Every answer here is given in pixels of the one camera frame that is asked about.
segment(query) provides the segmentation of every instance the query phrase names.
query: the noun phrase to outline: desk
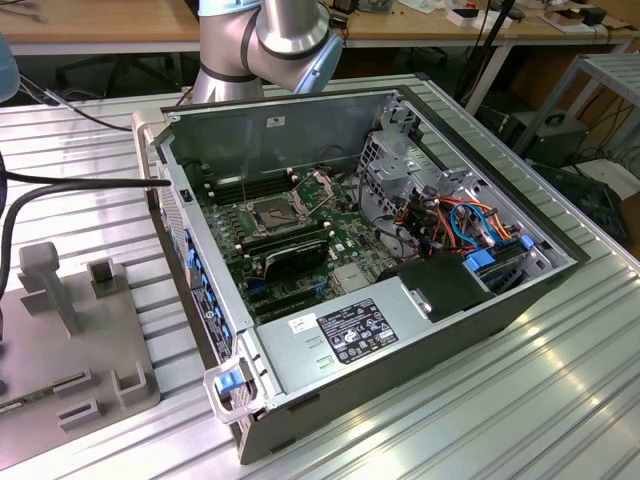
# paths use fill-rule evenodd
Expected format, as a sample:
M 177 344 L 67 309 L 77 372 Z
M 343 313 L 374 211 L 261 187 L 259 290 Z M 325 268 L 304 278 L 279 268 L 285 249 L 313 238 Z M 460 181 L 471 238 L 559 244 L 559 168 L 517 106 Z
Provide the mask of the desk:
M 0 13 L 14 55 L 188 52 L 199 25 L 184 0 L 35 0 L 38 23 Z
M 15 55 L 197 51 L 199 25 L 183 0 L 38 0 L 49 23 L 0 14 L 0 31 Z M 498 35 L 498 46 L 467 104 L 474 114 L 516 45 L 615 45 L 622 53 L 638 35 L 630 30 L 566 34 L 525 9 L 527 18 Z M 471 46 L 478 30 L 460 28 L 438 10 L 425 15 L 396 3 L 388 15 L 354 12 L 347 47 Z
M 638 478 L 640 265 L 432 82 L 412 75 L 351 79 L 327 90 L 393 85 L 409 86 L 436 110 L 585 249 L 589 264 L 504 332 L 243 466 L 202 388 L 204 367 L 142 192 L 42 199 L 20 214 L 20 246 L 51 240 L 64 247 L 64 274 L 107 255 L 125 264 L 163 399 L 3 471 L 3 479 Z M 284 93 L 265 89 L 267 96 Z M 82 109 L 125 125 L 134 110 L 173 105 L 178 96 L 86 102 Z M 0 119 L 8 170 L 137 175 L 130 133 L 64 108 L 3 109 Z M 441 147 L 436 139 L 429 145 Z M 12 182 L 9 202 L 27 188 Z

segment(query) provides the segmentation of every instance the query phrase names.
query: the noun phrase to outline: slotted aluminum surface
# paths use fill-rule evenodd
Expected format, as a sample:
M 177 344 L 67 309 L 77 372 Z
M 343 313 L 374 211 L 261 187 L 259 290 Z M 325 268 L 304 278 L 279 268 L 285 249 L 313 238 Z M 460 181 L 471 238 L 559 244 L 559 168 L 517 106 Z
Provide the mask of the slotted aluminum surface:
M 586 55 L 579 68 L 635 106 L 640 106 L 640 55 Z
M 328 90 L 406 84 L 589 253 L 592 260 L 503 333 L 345 415 L 286 450 L 241 466 L 200 386 L 203 366 L 137 191 L 29 204 L 17 249 L 44 239 L 62 270 L 111 255 L 127 266 L 163 393 L 140 415 L 0 473 L 7 478 L 619 478 L 640 476 L 638 264 L 433 84 L 414 76 L 335 81 Z M 267 89 L 268 95 L 281 90 Z M 175 95 L 87 103 L 105 120 Z M 129 134 L 52 108 L 0 111 L 7 168 L 133 177 Z M 434 152 L 434 136 L 425 138 Z M 9 202 L 32 187 L 12 184 Z

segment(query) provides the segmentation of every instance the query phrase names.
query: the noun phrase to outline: warning label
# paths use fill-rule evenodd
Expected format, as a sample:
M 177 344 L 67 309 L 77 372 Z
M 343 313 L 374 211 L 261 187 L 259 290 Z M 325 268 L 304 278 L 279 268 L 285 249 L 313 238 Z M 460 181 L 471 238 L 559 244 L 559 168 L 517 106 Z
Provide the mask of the warning label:
M 320 317 L 317 321 L 338 360 L 344 364 L 398 341 L 370 298 Z

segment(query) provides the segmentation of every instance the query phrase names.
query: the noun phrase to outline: black cable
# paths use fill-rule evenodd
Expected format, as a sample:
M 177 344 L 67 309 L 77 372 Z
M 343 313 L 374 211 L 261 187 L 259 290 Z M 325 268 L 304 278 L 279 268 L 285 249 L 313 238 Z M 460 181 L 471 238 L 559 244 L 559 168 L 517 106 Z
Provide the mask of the black cable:
M 633 108 L 633 105 L 629 105 L 628 107 L 623 108 L 620 112 L 616 112 L 616 113 L 611 113 L 605 117 L 599 118 L 598 121 L 596 123 L 594 123 L 591 128 L 590 131 L 593 132 L 597 127 L 599 127 L 600 125 L 602 125 L 602 123 L 608 119 L 610 119 L 611 117 L 614 117 L 616 115 L 619 115 L 622 112 L 626 112 L 627 110 L 631 110 Z M 569 160 L 571 160 L 571 158 L 573 157 L 580 157 L 582 155 L 582 153 L 584 153 L 587 150 L 596 150 L 595 155 L 597 155 L 599 148 L 598 147 L 589 147 L 584 149 L 582 152 L 578 152 L 578 150 L 580 150 L 580 147 L 582 147 L 582 144 L 584 143 L 584 141 L 587 139 L 586 135 L 584 137 L 582 137 L 582 140 L 580 140 L 580 143 L 578 144 L 578 146 L 576 147 L 575 151 L 569 155 Z
M 473 76 L 473 73 L 470 74 L 469 71 L 475 72 L 476 69 L 482 70 L 481 65 L 484 63 L 485 59 L 491 54 L 491 46 L 493 44 L 493 41 L 498 36 L 498 33 L 500 32 L 500 28 L 502 28 L 502 25 L 504 24 L 504 21 L 507 18 L 507 14 L 511 11 L 511 8 L 513 7 L 514 3 L 515 3 L 515 0 L 504 0 L 502 2 L 502 6 L 500 8 L 500 13 L 498 15 L 498 18 L 496 18 L 495 23 L 491 27 L 491 30 L 489 31 L 489 34 L 487 35 L 486 40 L 482 44 L 482 47 L 479 50 L 474 49 L 473 53 L 471 54 L 471 59 L 469 60 L 470 68 L 468 71 L 463 72 L 463 74 L 459 79 L 461 83 L 459 85 L 459 88 L 457 88 L 455 92 L 454 98 L 456 99 L 456 101 L 460 102 L 467 90 L 467 86 L 469 85 L 470 79 Z M 483 30 L 484 30 L 484 22 L 483 22 L 483 26 L 480 28 L 480 34 L 482 34 Z
M 16 218 L 20 209 L 27 203 L 37 198 L 44 197 L 45 195 L 62 192 L 106 190 L 115 188 L 168 187 L 170 185 L 171 182 L 168 180 L 71 180 L 57 185 L 47 185 L 36 188 L 35 190 L 18 197 L 18 199 L 9 207 L 9 210 L 7 210 L 7 217 L 4 220 L 4 228 L 2 230 L 2 240 L 0 240 L 0 299 L 4 296 L 4 292 L 9 281 L 9 271 L 11 270 L 11 238 L 13 236 Z
M 55 95 L 53 92 L 50 92 L 47 89 L 42 88 L 40 85 L 38 85 L 36 82 L 34 82 L 33 80 L 31 80 L 29 77 L 27 77 L 24 74 L 20 74 L 20 78 L 23 80 L 26 80 L 27 82 L 29 82 L 29 84 L 31 84 L 32 86 L 34 86 L 35 88 L 37 88 L 43 95 L 45 95 L 48 98 L 51 98 L 53 101 L 55 101 L 59 106 L 63 106 L 66 107 L 72 111 L 74 111 L 75 113 L 77 113 L 78 115 L 80 115 L 81 117 L 86 118 L 87 120 L 90 120 L 92 122 L 97 123 L 98 125 L 102 125 L 103 127 L 107 127 L 107 128 L 112 128 L 113 130 L 119 130 L 121 132 L 131 132 L 132 129 L 129 127 L 121 127 L 119 125 L 114 125 L 112 123 L 108 123 L 105 122 L 103 120 L 100 120 L 99 118 L 95 118 L 92 117 L 91 115 L 89 115 L 88 113 L 84 113 L 82 110 L 76 108 L 75 106 L 71 105 L 70 103 L 67 103 L 66 101 L 64 101 L 62 98 L 60 98 L 60 100 L 56 99 L 55 97 L 57 97 L 57 95 Z M 29 92 L 29 94 L 31 95 L 31 97 L 38 101 L 38 98 L 33 95 L 33 92 L 31 92 L 31 89 L 28 88 L 26 85 L 23 85 L 24 88 Z M 48 102 L 45 101 L 40 101 L 41 103 L 43 103 L 44 105 L 50 105 Z
M 182 102 L 184 102 L 187 99 L 187 96 L 191 92 L 193 92 L 193 86 L 189 87 L 189 89 L 182 94 L 182 96 L 180 97 L 180 100 L 178 100 L 178 103 L 176 103 L 176 107 L 179 107 L 180 105 L 182 105 Z
M 112 128 L 114 130 L 119 130 L 121 132 L 131 132 L 132 131 L 132 129 L 129 128 L 129 127 L 120 127 L 120 126 L 114 125 L 112 123 L 104 122 L 104 121 L 100 120 L 99 118 L 92 117 L 91 115 L 89 115 L 87 113 L 84 113 L 82 110 L 79 110 L 78 108 L 74 107 L 71 104 L 69 104 L 69 108 L 71 108 L 71 110 L 76 112 L 81 117 L 84 117 L 87 120 L 91 120 L 92 122 L 97 123 L 98 125 L 102 125 L 103 127 Z
M 578 118 L 576 120 L 580 120 L 584 116 L 584 114 L 587 112 L 587 110 L 589 110 L 589 108 L 591 108 L 591 105 L 593 105 L 593 102 L 595 102 L 598 98 L 600 98 L 602 96 L 602 94 L 604 93 L 604 90 L 605 90 L 604 87 L 600 87 L 600 90 L 598 91 L 598 93 L 596 93 L 593 96 L 593 98 L 591 100 L 589 100 L 589 102 L 582 109 L 582 112 L 580 112 L 580 115 L 578 115 Z
M 478 37 L 476 38 L 476 43 L 473 45 L 473 48 L 471 49 L 471 54 L 467 58 L 467 61 L 464 64 L 464 67 L 462 67 L 462 71 L 460 72 L 460 76 L 458 77 L 458 81 L 456 82 L 456 88 L 454 90 L 455 98 L 458 98 L 458 91 L 460 89 L 460 83 L 462 82 L 462 78 L 464 77 L 464 74 L 466 73 L 467 68 L 469 68 L 469 62 L 471 61 L 471 57 L 473 57 L 473 54 L 475 53 L 476 49 L 478 48 L 478 45 L 480 44 L 480 39 L 482 38 L 482 32 L 484 32 L 484 26 L 487 23 L 488 16 L 489 16 L 489 4 L 487 3 L 487 8 L 484 11 L 484 19 L 482 20 L 482 26 L 480 27 L 480 32 L 478 33 Z
M 631 115 L 632 110 L 629 110 L 629 113 L 627 113 L 627 116 L 625 117 L 624 121 L 616 129 L 616 123 L 618 122 L 618 117 L 620 116 L 620 112 L 622 111 L 622 104 L 623 103 L 624 103 L 624 98 L 620 97 L 620 103 L 618 104 L 618 111 L 616 112 L 615 118 L 613 119 L 613 123 L 611 124 L 611 128 L 609 129 L 609 132 L 604 136 L 604 138 L 600 142 L 600 145 L 598 145 L 598 149 L 602 149 L 607 143 L 609 143 L 611 138 L 613 138 L 612 135 L 616 134 L 618 129 L 622 126 L 622 123 L 624 123 L 627 120 L 627 118 L 629 118 L 629 115 Z
M 0 152 L 0 218 L 2 218 L 4 209 L 7 206 L 8 185 L 7 185 L 7 176 L 5 175 L 5 172 L 6 170 L 4 166 L 4 158 L 2 157 L 2 152 Z M 2 325 L 2 322 L 0 321 L 0 336 L 2 335 L 1 325 Z

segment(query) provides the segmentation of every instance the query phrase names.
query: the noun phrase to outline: gray robot arm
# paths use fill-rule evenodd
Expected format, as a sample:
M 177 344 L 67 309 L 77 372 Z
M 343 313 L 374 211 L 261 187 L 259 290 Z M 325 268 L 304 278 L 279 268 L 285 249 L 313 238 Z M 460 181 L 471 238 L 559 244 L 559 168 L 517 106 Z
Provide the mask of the gray robot arm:
M 342 53 L 317 0 L 201 0 L 198 15 L 193 103 L 262 97 L 260 78 L 293 93 L 320 91 Z

